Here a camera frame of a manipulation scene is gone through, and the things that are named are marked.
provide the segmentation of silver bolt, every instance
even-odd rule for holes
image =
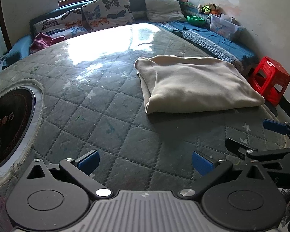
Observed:
[[[179,192],[182,196],[191,197],[195,195],[195,191],[193,189],[183,189]]]
[[[112,191],[110,191],[107,188],[101,188],[101,189],[98,189],[96,191],[96,195],[101,196],[101,197],[106,197],[106,196],[109,196],[111,194],[112,194]]]

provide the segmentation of stool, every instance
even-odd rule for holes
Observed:
[[[262,71],[266,78],[258,73]],[[253,74],[248,78],[251,87],[276,107],[290,82],[290,75],[280,63],[269,58],[262,58]],[[274,85],[282,87],[279,92]]]

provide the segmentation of green bowl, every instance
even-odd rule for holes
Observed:
[[[187,21],[195,26],[202,26],[206,23],[206,21],[203,18],[200,17],[194,17],[194,16],[188,16]]]

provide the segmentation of folded beige cloth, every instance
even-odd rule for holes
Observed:
[[[264,104],[230,63],[213,57],[140,57],[145,112],[191,113]]]

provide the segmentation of pink cloth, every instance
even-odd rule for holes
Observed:
[[[33,40],[33,43],[30,45],[30,54],[36,53],[39,50],[45,49],[48,46],[51,46],[55,43],[64,41],[66,38],[64,36],[59,36],[52,38],[43,33],[39,33]]]

